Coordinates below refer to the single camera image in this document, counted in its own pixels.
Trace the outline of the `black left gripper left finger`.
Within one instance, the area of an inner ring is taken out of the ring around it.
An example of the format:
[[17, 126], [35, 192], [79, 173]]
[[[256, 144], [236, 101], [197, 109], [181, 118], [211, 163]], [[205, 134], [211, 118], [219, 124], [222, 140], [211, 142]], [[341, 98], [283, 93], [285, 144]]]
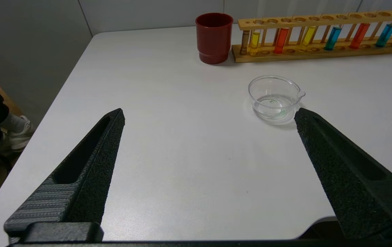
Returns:
[[102, 222], [122, 131], [123, 110], [105, 114], [5, 221], [10, 240], [37, 222]]

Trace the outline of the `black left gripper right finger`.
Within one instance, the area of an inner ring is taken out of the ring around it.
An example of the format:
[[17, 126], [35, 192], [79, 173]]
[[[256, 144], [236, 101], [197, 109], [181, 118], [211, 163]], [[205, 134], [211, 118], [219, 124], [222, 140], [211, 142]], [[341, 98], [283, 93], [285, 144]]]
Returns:
[[319, 114], [294, 119], [344, 236], [392, 239], [392, 172]]

